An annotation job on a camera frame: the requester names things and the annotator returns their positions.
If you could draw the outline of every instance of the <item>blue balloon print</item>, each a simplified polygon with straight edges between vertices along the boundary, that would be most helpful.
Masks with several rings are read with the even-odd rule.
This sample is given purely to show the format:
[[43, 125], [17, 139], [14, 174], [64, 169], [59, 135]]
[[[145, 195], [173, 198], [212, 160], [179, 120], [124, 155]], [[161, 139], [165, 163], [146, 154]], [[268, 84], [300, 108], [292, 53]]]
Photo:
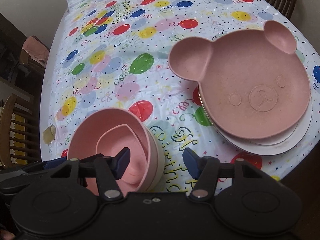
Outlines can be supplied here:
[[190, 1], [182, 1], [177, 3], [178, 7], [189, 7], [191, 5], [193, 5], [193, 2]]
[[88, 108], [89, 106], [91, 106], [96, 100], [96, 96], [97, 95], [95, 91], [92, 91], [89, 94], [86, 94], [80, 102], [81, 108]]
[[266, 11], [258, 12], [258, 16], [266, 21], [273, 19], [273, 15], [271, 13], [267, 13]]
[[101, 19], [102, 19], [102, 18], [110, 17], [111, 15], [113, 15], [114, 12], [115, 12], [115, 11], [109, 11], [109, 12], [107, 12], [104, 16], [101, 17]]
[[70, 60], [72, 59], [79, 51], [76, 49], [73, 52], [71, 52], [68, 57], [66, 58], [66, 60]]
[[103, 74], [110, 74], [119, 69], [121, 66], [121, 58], [114, 57], [110, 60], [109, 64], [102, 70]]
[[92, 15], [92, 14], [94, 14], [96, 11], [97, 11], [97, 10], [93, 10], [92, 12], [90, 12], [90, 13], [87, 15], [87, 17], [90, 16], [90, 15]]
[[320, 66], [315, 66], [313, 68], [313, 76], [315, 77], [316, 81], [320, 83]]
[[138, 11], [135, 11], [132, 13], [131, 17], [135, 18], [135, 17], [139, 17], [141, 14], [145, 13], [146, 11], [143, 9], [140, 9]]
[[104, 25], [101, 25], [98, 30], [96, 30], [94, 33], [95, 34], [98, 34], [98, 33], [102, 33], [106, 28], [107, 28], [108, 24], [104, 24]]
[[222, 3], [222, 4], [230, 4], [233, 3], [232, 0], [214, 0], [217, 3]]
[[132, 25], [131, 28], [132, 29], [138, 29], [140, 27], [142, 27], [143, 25], [145, 25], [147, 23], [147, 20], [145, 18], [139, 19], [138, 21], [135, 21]]

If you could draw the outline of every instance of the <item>party tablecloth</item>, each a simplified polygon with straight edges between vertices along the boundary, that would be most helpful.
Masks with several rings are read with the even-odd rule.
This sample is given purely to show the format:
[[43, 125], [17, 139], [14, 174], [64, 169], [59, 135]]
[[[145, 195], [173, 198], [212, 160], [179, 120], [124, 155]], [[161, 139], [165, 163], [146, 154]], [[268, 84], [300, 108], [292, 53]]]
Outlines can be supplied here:
[[[165, 169], [156, 191], [191, 191], [196, 181], [183, 163], [186, 147], [223, 163], [243, 158], [279, 180], [318, 142], [320, 58], [297, 28], [264, 0], [67, 1], [63, 39], [53, 75], [44, 84], [51, 90], [42, 95], [50, 98], [49, 118], [42, 122], [57, 128], [55, 141], [48, 146], [42, 143], [42, 151], [49, 151], [47, 159], [65, 156], [81, 122], [106, 107], [134, 113], [161, 145]], [[249, 154], [229, 144], [205, 116], [197, 84], [175, 76], [167, 62], [171, 47], [183, 38], [214, 41], [239, 29], [263, 29], [267, 20], [281, 22], [295, 36], [313, 104], [302, 141], [276, 156]], [[246, 40], [238, 45], [246, 46]], [[231, 179], [219, 180], [216, 193], [230, 184]]]

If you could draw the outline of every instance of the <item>pink bowl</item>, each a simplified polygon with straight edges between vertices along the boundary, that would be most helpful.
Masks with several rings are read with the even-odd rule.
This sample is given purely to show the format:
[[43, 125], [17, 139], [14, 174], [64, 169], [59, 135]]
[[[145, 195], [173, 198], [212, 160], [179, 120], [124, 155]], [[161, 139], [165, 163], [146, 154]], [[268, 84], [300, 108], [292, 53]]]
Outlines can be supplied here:
[[[97, 112], [94, 112], [92, 115], [87, 117], [78, 127], [74, 133], [69, 149], [67, 159], [78, 158], [84, 159], [86, 157], [97, 154], [96, 149], [99, 149], [100, 143], [104, 138], [106, 132], [114, 132], [119, 128], [127, 125], [135, 136], [135, 143], [139, 143], [146, 158], [146, 167], [145, 172], [142, 176], [142, 179], [139, 183], [130, 184], [120, 179], [117, 180], [118, 186], [120, 187], [122, 193], [126, 195], [129, 191], [146, 191], [149, 189], [151, 184], [154, 184], [157, 170], [161, 168], [158, 165], [158, 152], [157, 145], [152, 138], [152, 135], [145, 128], [143, 123], [132, 113], [127, 110], [120, 108], [106, 108], [101, 109]], [[112, 156], [112, 152], [101, 152], [103, 155]], [[131, 151], [130, 163], [135, 160], [136, 151]], [[95, 178], [87, 178], [88, 189], [91, 190], [94, 194], [98, 195], [98, 189]]]

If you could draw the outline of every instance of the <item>yellow balloon print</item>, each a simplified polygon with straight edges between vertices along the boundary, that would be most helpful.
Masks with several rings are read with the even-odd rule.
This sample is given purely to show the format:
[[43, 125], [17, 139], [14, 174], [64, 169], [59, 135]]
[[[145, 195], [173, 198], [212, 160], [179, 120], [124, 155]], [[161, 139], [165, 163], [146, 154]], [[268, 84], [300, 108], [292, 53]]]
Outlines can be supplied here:
[[100, 61], [103, 60], [105, 53], [106, 53], [106, 52], [105, 52], [104, 50], [99, 50], [99, 51], [97, 51], [96, 53], [94, 53], [94, 54], [89, 58], [89, 62], [90, 62], [91, 64], [97, 64], [97, 63], [99, 63]]
[[151, 38], [157, 32], [155, 27], [147, 27], [142, 31], [138, 32], [138, 36], [143, 39]]
[[155, 2], [154, 5], [156, 7], [163, 7], [163, 6], [167, 6], [169, 5], [170, 2], [166, 1], [166, 0], [161, 0], [161, 1], [158, 1], [158, 2]]
[[84, 26], [83, 29], [80, 31], [81, 34], [85, 33], [87, 30], [89, 30], [94, 24], [91, 23], [87, 26]]
[[100, 19], [102, 16], [104, 16], [107, 13], [107, 10], [103, 10], [98, 13], [97, 18]]
[[231, 13], [231, 16], [239, 21], [250, 21], [251, 16], [247, 12], [235, 11]]
[[75, 97], [70, 97], [68, 100], [64, 102], [62, 107], [62, 111], [65, 111], [66, 110], [65, 106], [66, 106], [68, 108], [68, 113], [67, 114], [63, 113], [63, 114], [66, 116], [69, 113], [71, 113], [76, 108], [76, 105], [77, 105], [77, 99]]

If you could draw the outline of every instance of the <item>embossed bear face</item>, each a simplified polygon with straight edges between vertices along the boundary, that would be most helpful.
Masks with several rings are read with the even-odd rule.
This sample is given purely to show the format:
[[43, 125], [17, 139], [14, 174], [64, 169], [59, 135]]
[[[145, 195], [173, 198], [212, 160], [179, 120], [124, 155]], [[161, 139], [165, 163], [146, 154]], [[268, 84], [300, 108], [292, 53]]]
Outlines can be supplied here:
[[276, 21], [214, 42], [177, 42], [169, 66], [197, 81], [203, 106], [217, 125], [241, 138], [267, 138], [294, 125], [307, 109], [310, 85], [292, 33]]

